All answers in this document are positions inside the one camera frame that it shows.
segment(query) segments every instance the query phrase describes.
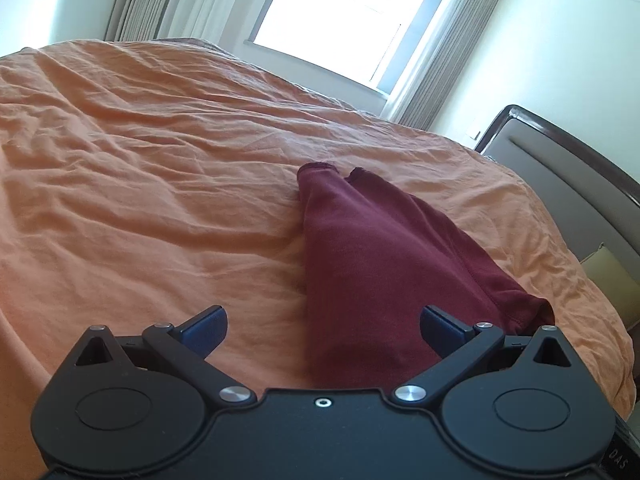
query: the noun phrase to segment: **orange bedspread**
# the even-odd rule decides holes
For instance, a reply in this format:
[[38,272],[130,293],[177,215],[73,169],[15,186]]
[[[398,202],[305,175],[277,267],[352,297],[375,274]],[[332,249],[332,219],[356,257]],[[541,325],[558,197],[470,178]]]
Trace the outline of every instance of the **orange bedspread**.
[[363,166],[445,212],[547,298],[610,402],[630,339],[511,171],[198,46],[76,41],[0,59],[0,471],[42,463],[30,410],[90,324],[117,335],[226,307],[210,360],[307,386],[297,168]]

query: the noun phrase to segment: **pillow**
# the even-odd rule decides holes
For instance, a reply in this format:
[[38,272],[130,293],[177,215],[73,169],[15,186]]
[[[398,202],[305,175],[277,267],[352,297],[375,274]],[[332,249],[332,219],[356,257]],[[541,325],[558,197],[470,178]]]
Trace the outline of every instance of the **pillow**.
[[582,268],[618,311],[626,329],[633,328],[640,321],[640,285],[603,244],[582,261]]

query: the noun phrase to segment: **gray upholstered headboard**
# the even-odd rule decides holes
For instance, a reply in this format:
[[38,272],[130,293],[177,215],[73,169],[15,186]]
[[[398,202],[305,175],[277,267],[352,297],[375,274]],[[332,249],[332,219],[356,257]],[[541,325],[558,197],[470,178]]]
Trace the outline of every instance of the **gray upholstered headboard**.
[[640,183],[516,105],[500,112],[476,151],[511,168],[534,189],[579,260],[604,243],[640,282]]

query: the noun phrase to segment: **wall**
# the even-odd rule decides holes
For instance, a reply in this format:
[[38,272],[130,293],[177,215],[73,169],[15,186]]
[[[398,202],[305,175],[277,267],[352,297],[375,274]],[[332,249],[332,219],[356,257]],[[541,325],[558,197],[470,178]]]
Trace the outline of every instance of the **wall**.
[[266,0],[236,0],[218,43],[240,59],[300,86],[343,100],[355,108],[379,114],[386,96],[346,77],[247,39]]
[[0,56],[75,38],[103,38],[115,0],[0,0]]
[[640,180],[640,0],[500,0],[433,130],[473,147],[509,104]]

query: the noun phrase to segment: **folded clothing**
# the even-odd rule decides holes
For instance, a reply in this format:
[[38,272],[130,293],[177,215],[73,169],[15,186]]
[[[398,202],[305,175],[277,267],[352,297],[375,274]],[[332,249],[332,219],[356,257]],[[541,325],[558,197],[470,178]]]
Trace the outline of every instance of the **folded clothing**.
[[428,304],[507,334],[554,323],[548,301],[527,294],[445,214],[377,175],[356,168],[343,179],[313,162],[298,185],[316,387],[390,391],[436,364],[418,325]]

